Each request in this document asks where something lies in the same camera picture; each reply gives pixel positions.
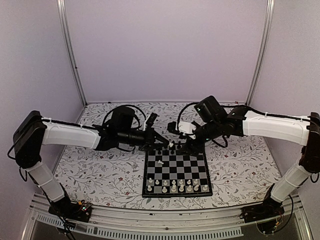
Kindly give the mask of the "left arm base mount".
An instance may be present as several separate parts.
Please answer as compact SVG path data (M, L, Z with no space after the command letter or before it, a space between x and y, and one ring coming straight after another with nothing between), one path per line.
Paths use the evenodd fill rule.
M50 201L49 213L64 219L88 223L92 214L92 204L85 200L71 201L68 196L54 202Z

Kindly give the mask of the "white queen piece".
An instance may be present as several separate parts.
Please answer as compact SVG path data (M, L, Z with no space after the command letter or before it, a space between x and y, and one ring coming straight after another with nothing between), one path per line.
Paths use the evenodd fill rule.
M175 184L173 184L171 186L171 192L175 193L177 191L177 186Z

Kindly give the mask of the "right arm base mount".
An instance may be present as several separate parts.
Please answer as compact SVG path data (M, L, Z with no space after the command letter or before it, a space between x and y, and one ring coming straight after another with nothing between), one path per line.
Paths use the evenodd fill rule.
M267 199L262 203L242 207L239 218L243 219L245 223L251 223L276 216L282 216L284 213L285 210L281 202L274 201L273 199Z

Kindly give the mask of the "black white chess board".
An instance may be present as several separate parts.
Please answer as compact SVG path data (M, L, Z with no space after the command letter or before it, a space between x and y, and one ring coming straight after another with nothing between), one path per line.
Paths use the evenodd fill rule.
M153 179L153 183L149 183L149 178ZM194 180L199 180L199 189L194 191ZM160 184L155 185L155 180L159 180ZM168 185L163 185L163 180L168 181ZM176 181L176 192L171 192L172 180ZM184 180L184 191L179 191L179 180ZM192 191L188 192L187 181L191 180ZM148 185L152 186L152 191L148 192ZM208 185L207 191L202 191L202 186ZM163 193L162 188L166 187L167 192ZM206 154L197 156L191 155L149 155L145 153L142 197L144 198L196 198L211 197L213 189L210 179L209 167Z

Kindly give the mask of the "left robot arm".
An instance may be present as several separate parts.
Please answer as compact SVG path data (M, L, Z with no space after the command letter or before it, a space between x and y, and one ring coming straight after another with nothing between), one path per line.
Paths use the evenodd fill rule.
M141 151L156 150L173 144L153 127L156 113L143 114L141 122L136 114L140 108L124 104L110 110L101 124L82 125L43 117L31 111L12 137L7 157L16 162L43 191L48 201L63 217L70 217L81 206L72 203L63 186L54 177L42 149L59 153L65 146L82 147L95 151L121 149L121 145Z

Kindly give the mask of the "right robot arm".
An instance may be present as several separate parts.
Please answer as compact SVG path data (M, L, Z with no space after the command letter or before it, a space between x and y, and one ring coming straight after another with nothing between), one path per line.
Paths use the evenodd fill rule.
M320 115L268 113L248 105L221 105L212 95L193 102L203 125L177 118L176 130L187 138L184 151L200 152L201 145L218 137L262 137L281 172L266 193L258 213L269 218L278 206L313 174L320 172Z

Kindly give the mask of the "white king piece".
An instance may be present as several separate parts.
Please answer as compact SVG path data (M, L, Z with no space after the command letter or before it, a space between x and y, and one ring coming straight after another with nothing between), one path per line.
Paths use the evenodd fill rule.
M179 189L178 190L180 192L183 192L184 191L184 180L180 179L178 183L179 183Z

